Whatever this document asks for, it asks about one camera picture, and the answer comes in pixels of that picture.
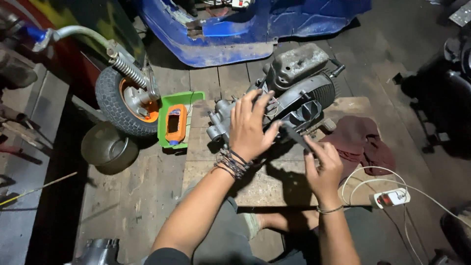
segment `orange wheel rim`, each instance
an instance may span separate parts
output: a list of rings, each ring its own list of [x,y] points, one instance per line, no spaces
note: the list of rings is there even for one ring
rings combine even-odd
[[[143,106],[143,108],[145,108],[147,110],[147,112],[149,113],[149,115],[143,117],[143,116],[139,116],[139,115],[136,115],[129,107],[128,105],[126,104],[126,101],[124,100],[124,96],[123,96],[123,93],[124,93],[124,90],[128,87],[129,85],[129,82],[126,81],[126,79],[122,79],[120,84],[119,84],[119,90],[120,90],[120,94],[121,94],[121,98],[124,102],[124,104],[126,105],[126,107],[128,108],[129,112],[131,112],[136,118],[138,118],[139,120],[143,121],[143,122],[147,122],[147,123],[153,123],[157,120],[157,118],[159,117],[159,106],[158,106],[158,103],[157,102],[150,102],[149,104]]]

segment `engine cover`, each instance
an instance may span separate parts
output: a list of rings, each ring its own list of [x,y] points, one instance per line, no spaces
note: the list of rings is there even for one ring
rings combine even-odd
[[[282,120],[301,133],[320,117],[323,109],[334,102],[338,89],[333,78],[345,66],[332,59],[338,68],[331,72],[325,68],[328,61],[326,52],[309,43],[276,56],[271,64],[263,67],[265,77],[257,80],[247,92],[254,89],[262,89],[263,93],[275,91],[262,121],[264,130],[273,121]],[[232,102],[219,100],[215,111],[209,112],[213,125],[206,132],[212,141],[222,138],[229,143],[230,112],[236,101],[237,98]]]

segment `tire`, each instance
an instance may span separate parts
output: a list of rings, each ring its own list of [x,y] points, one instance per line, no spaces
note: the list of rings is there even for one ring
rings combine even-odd
[[[157,120],[145,122],[126,106],[121,94],[123,76],[113,67],[103,70],[97,79],[95,95],[103,115],[119,130],[136,137],[157,134]]]

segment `orange plastic bottle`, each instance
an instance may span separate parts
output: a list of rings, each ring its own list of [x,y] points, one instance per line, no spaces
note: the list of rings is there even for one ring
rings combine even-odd
[[[187,130],[187,108],[183,104],[171,106],[165,117],[167,132],[165,139],[170,145],[177,145],[185,138]]]

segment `shock absorber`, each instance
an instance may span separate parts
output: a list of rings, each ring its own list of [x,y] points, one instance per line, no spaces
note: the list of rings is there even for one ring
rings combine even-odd
[[[129,65],[127,65],[119,56],[112,58],[109,62],[121,73],[128,76],[132,81],[134,81],[139,87],[145,88],[147,86],[147,82],[144,79],[142,73],[138,73],[134,69],[132,69]]]

